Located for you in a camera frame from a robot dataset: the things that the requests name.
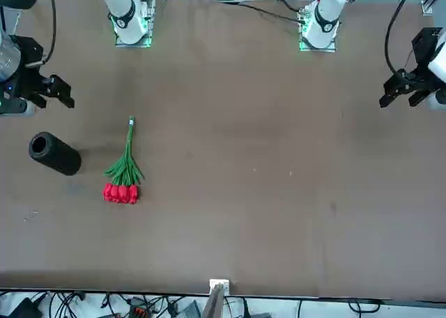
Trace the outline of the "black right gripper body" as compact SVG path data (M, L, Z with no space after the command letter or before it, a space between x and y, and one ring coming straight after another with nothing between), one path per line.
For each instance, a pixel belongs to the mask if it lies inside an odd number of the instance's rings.
M39 67L27 68L26 65L42 59L43 48L32 38L11 36L20 49L21 57L17 71L9 79L9 94L13 98L22 98L23 93L36 92L43 96L44 88Z

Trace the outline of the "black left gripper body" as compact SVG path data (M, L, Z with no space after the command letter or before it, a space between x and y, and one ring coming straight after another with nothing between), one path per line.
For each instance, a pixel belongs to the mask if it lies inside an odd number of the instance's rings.
M424 27L412 40L416 67L406 77L418 87L437 90L445 86L445 29Z

